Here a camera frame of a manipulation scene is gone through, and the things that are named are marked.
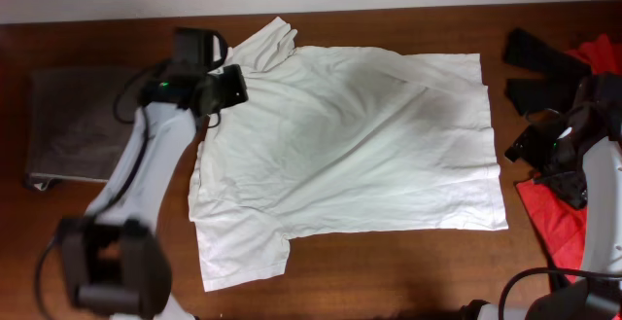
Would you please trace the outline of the white t-shirt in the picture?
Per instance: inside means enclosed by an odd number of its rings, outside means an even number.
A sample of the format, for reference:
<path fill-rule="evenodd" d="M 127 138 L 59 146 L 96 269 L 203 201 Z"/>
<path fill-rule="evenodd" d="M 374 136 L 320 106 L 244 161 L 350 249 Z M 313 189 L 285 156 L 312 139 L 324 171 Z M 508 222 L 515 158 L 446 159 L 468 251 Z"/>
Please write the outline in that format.
<path fill-rule="evenodd" d="M 276 18 L 229 52 L 249 98 L 207 132 L 190 178 L 206 291 L 281 275 L 294 238 L 506 228 L 478 54 L 295 34 Z"/>

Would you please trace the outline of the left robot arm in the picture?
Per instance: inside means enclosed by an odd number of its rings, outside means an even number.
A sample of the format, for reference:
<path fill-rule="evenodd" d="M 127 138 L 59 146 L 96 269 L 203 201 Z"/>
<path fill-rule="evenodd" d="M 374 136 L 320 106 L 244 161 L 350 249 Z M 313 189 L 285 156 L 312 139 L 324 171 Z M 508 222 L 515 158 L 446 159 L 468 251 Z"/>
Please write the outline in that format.
<path fill-rule="evenodd" d="M 248 99 L 241 68 L 215 30 L 179 27 L 173 54 L 129 80 L 133 128 L 104 189 L 82 217 L 59 221 L 57 250 L 69 304 L 98 316 L 189 319 L 172 295 L 156 238 L 160 206 L 179 159 L 211 117 Z"/>

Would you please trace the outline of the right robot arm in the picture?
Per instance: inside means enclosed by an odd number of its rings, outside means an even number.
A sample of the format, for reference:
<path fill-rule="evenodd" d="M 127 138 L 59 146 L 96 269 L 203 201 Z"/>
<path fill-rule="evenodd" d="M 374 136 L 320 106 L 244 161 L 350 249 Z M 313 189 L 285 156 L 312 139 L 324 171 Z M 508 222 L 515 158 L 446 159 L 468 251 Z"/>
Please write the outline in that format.
<path fill-rule="evenodd" d="M 603 73 L 585 79 L 572 107 L 530 124 L 507 150 L 538 169 L 535 181 L 578 214 L 578 268 L 556 263 L 513 276 L 496 303 L 475 300 L 462 319 L 615 319 L 621 315 L 621 78 Z M 532 275 L 572 282 L 527 308 L 507 306 L 512 288 Z"/>

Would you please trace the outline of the black garment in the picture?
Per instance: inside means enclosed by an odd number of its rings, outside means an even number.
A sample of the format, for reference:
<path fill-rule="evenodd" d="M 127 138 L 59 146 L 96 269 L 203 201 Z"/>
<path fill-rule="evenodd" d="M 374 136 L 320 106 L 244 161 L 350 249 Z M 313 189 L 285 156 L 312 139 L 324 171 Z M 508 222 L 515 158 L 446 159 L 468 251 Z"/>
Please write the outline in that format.
<path fill-rule="evenodd" d="M 507 35 L 502 60 L 539 74 L 538 78 L 506 81 L 505 95 L 520 116 L 544 110 L 566 113 L 572 108 L 579 84 L 592 74 L 588 64 L 555 50 L 521 28 Z"/>

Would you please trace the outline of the red t-shirt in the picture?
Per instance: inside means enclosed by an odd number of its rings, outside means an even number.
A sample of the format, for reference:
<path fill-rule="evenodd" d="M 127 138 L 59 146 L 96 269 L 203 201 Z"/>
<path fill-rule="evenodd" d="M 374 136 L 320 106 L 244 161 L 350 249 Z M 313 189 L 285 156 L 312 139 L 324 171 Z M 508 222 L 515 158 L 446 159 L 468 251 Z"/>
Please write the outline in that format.
<path fill-rule="evenodd" d="M 606 34 L 566 51 L 594 73 L 621 71 L 621 44 Z M 553 267 L 579 268 L 584 253 L 587 209 L 574 210 L 544 185 L 527 180 L 516 185 L 523 205 Z"/>

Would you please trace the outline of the folded grey trousers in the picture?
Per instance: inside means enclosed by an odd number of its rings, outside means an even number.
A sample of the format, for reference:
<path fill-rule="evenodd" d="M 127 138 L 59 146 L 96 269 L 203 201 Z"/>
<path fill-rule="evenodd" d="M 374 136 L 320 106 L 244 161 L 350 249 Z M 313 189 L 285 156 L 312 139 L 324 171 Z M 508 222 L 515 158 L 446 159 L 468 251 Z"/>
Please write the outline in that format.
<path fill-rule="evenodd" d="M 107 181 L 130 137 L 143 78 L 118 66 L 32 72 L 22 185 L 43 192 L 62 181 Z"/>

